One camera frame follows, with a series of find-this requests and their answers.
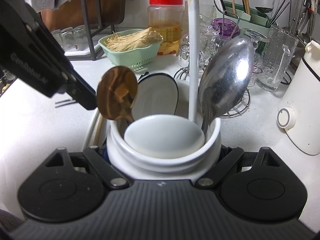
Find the wooden chopstick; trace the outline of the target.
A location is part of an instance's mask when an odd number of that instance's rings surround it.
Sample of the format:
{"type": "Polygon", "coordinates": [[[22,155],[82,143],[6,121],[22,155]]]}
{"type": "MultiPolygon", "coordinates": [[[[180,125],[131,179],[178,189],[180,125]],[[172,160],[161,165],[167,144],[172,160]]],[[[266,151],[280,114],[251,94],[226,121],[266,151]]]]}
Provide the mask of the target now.
{"type": "Polygon", "coordinates": [[[101,130],[102,130],[103,123],[104,123],[104,117],[100,114],[99,115],[97,129],[96,129],[96,132],[95,132],[95,137],[94,137],[94,140],[93,140],[93,145],[94,146],[98,146],[99,145],[99,140],[100,140],[100,135],[101,135],[101,130]]]}

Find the metal fork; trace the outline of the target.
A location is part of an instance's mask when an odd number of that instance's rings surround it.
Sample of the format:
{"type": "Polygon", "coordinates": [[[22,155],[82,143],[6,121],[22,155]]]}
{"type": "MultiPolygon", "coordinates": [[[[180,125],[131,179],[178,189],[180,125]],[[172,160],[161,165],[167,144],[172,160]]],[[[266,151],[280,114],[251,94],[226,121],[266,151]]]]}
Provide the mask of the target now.
{"type": "Polygon", "coordinates": [[[77,103],[77,102],[73,99],[62,100],[62,101],[58,101],[55,103],[55,108],[59,108],[59,107],[67,106],[67,105],[72,105],[75,103],[77,103]]]}

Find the white ceramic Starbucks mug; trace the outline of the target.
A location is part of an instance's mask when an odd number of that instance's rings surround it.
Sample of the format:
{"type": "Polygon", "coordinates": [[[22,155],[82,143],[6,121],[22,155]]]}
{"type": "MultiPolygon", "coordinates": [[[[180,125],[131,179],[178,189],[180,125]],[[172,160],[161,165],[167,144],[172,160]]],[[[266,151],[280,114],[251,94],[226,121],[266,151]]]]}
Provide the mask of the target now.
{"type": "Polygon", "coordinates": [[[140,180],[195,182],[218,161],[221,120],[216,118],[206,134],[200,126],[176,115],[151,115],[127,126],[110,122],[107,152],[111,164],[140,180]]]}

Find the small upturned glass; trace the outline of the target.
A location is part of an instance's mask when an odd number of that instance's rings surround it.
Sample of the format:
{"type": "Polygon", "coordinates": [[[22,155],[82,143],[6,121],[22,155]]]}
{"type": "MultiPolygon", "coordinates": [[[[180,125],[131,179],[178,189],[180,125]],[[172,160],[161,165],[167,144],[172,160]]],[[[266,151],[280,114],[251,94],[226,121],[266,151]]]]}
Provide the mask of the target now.
{"type": "Polygon", "coordinates": [[[73,34],[73,28],[68,27],[61,30],[62,47],[64,51],[68,51],[74,48],[75,39],[73,34]]]}
{"type": "Polygon", "coordinates": [[[84,50],[87,44],[87,34],[84,25],[79,25],[73,29],[75,39],[75,48],[77,50],[84,50]]]}
{"type": "Polygon", "coordinates": [[[59,46],[63,50],[63,42],[62,42],[61,30],[60,29],[54,30],[54,31],[51,32],[51,35],[53,36],[53,38],[55,38],[55,40],[57,41],[57,43],[59,44],[59,46]]]}

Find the white ceramic soup spoon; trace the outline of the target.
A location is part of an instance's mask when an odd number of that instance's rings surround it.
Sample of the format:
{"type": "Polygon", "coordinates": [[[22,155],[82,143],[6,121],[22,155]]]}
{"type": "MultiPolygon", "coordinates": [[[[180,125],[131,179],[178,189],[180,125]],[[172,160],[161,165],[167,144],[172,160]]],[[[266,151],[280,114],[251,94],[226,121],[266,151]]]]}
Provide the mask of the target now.
{"type": "Polygon", "coordinates": [[[195,123],[199,84],[200,14],[199,0],[188,0],[189,21],[189,112],[188,118],[176,115],[150,115],[133,122],[124,140],[152,158],[195,159],[203,155],[205,135],[195,123]]]}

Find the wooden spoon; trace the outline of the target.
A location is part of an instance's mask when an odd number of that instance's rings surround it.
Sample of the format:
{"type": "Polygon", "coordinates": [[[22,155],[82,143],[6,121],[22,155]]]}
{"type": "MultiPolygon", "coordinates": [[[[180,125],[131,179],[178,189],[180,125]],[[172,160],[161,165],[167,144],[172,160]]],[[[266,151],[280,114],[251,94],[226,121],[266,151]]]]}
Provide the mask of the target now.
{"type": "Polygon", "coordinates": [[[134,72],[125,66],[109,69],[97,87],[97,107],[108,120],[125,119],[134,122],[132,107],[138,93],[138,82],[134,72]]]}

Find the black dish rack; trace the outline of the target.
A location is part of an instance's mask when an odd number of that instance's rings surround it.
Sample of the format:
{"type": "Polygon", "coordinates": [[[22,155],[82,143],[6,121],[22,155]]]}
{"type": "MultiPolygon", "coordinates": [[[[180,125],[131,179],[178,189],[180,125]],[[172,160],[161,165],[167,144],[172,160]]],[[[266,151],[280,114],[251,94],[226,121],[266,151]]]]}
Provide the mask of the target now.
{"type": "Polygon", "coordinates": [[[107,27],[114,31],[114,26],[117,24],[107,24],[101,21],[101,5],[100,0],[81,0],[82,15],[84,26],[87,34],[88,55],[70,56],[71,60],[97,59],[100,51],[96,50],[93,43],[93,37],[100,34],[107,27]]]}

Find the black-rimmed white spoon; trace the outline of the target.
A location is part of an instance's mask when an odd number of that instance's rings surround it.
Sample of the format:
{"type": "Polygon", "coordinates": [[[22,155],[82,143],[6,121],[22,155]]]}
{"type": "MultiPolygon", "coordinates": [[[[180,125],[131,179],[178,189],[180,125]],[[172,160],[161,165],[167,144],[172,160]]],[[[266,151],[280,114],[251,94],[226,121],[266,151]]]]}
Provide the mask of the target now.
{"type": "Polygon", "coordinates": [[[138,80],[138,94],[132,107],[133,119],[156,114],[175,114],[178,85],[168,74],[153,73],[138,80]]]}

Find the large metal spoon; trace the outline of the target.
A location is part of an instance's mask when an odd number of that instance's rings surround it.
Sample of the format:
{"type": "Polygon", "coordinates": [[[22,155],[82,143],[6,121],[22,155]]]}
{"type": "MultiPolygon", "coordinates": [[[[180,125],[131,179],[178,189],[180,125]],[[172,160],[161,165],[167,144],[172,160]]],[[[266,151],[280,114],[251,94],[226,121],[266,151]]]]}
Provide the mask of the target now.
{"type": "Polygon", "coordinates": [[[225,43],[213,56],[201,77],[198,100],[201,106],[203,123],[201,129],[207,133],[215,118],[226,112],[228,103],[225,94],[228,90],[245,87],[251,79],[254,62],[254,48],[246,35],[237,36],[225,43]]]}

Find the white electric pot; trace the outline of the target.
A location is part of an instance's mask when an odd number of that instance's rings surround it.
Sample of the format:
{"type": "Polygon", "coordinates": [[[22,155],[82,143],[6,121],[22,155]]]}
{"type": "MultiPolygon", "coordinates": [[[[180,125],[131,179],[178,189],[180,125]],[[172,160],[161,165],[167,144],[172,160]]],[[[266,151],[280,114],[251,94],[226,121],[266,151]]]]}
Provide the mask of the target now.
{"type": "Polygon", "coordinates": [[[319,43],[314,40],[278,105],[277,125],[301,151],[319,154],[319,43]]]}

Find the dried noodles bundle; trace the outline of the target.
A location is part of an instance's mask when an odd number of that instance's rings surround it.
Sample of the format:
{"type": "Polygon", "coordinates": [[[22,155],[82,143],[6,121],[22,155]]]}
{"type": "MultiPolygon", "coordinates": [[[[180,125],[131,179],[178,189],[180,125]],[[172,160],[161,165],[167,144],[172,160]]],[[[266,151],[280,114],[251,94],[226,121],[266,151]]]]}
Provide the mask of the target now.
{"type": "Polygon", "coordinates": [[[103,45],[114,52],[124,52],[137,48],[148,47],[156,42],[162,42],[163,37],[152,28],[134,32],[129,35],[113,34],[103,41],[103,45]]]}

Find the green plastic basket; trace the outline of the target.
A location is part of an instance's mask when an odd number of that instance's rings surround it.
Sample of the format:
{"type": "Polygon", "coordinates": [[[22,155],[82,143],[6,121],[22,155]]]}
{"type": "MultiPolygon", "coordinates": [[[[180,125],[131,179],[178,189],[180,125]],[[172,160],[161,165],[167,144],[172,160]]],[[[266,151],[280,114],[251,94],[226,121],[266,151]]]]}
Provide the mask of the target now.
{"type": "MultiPolygon", "coordinates": [[[[119,34],[119,35],[129,35],[137,31],[141,31],[144,29],[129,29],[125,31],[119,31],[117,33],[113,34],[119,34]]],[[[160,45],[163,42],[156,42],[148,47],[144,48],[137,48],[134,50],[124,51],[124,52],[114,52],[106,48],[105,45],[103,45],[103,41],[106,41],[107,38],[111,37],[111,35],[102,37],[99,39],[98,44],[103,49],[105,55],[107,58],[116,66],[126,66],[130,67],[132,69],[136,69],[138,67],[141,67],[147,63],[150,63],[154,60],[156,57],[160,45]]]]}

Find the wooden cutting board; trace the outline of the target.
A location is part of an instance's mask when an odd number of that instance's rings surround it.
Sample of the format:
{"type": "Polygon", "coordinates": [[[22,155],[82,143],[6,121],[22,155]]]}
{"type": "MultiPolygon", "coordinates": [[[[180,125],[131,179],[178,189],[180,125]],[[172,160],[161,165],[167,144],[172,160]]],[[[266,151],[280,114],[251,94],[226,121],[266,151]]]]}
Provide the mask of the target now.
{"type": "MultiPolygon", "coordinates": [[[[100,5],[103,23],[120,24],[123,22],[125,0],[100,0],[100,5]]],[[[65,2],[57,10],[43,9],[41,18],[50,31],[83,25],[81,0],[65,2]]]]}

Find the tall textured glass mug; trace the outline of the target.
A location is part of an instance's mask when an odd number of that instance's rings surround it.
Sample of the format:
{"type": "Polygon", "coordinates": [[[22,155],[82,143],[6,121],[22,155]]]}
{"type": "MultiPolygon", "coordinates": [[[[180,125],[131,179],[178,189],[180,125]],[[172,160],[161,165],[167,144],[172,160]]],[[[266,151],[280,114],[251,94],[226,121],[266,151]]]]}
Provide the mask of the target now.
{"type": "Polygon", "coordinates": [[[260,88],[274,92],[279,87],[290,65],[298,38],[275,25],[271,26],[269,37],[270,41],[265,45],[261,55],[263,72],[258,75],[256,83],[260,88]]]}

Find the green utensil drainer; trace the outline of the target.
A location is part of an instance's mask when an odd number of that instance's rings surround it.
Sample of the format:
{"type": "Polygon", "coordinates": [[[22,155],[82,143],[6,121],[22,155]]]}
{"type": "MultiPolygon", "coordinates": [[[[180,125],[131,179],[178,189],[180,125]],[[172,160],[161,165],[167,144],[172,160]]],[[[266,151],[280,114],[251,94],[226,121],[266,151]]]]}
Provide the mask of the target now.
{"type": "MultiPolygon", "coordinates": [[[[225,15],[225,18],[228,18],[232,21],[234,21],[235,23],[237,22],[237,16],[233,16],[232,15],[232,3],[228,2],[228,1],[224,1],[224,5],[226,7],[226,10],[228,11],[225,15]]],[[[238,24],[239,28],[242,30],[243,28],[248,28],[248,29],[252,29],[255,31],[258,31],[266,36],[269,36],[269,32],[270,32],[270,27],[266,27],[267,23],[269,22],[269,18],[266,14],[260,13],[255,9],[250,9],[251,10],[251,14],[250,17],[248,14],[246,14],[244,12],[244,7],[243,5],[240,4],[236,4],[235,3],[235,9],[236,9],[236,14],[239,16],[240,18],[240,22],[238,24]]],[[[216,9],[216,17],[217,18],[222,18],[223,17],[223,11],[221,11],[220,9],[216,9]]],[[[258,48],[257,48],[257,52],[259,54],[262,54],[264,46],[265,46],[265,42],[259,42],[258,43],[258,48]]]]}

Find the red-lidded plastic jar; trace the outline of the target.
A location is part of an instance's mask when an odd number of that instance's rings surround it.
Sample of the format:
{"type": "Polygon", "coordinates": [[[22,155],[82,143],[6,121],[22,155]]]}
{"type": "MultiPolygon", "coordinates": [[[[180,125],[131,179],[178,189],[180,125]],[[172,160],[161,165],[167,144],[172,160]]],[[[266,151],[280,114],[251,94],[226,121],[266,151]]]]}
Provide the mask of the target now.
{"type": "Polygon", "coordinates": [[[176,54],[182,37],[183,0],[149,0],[148,27],[160,33],[158,55],[176,54]]]}

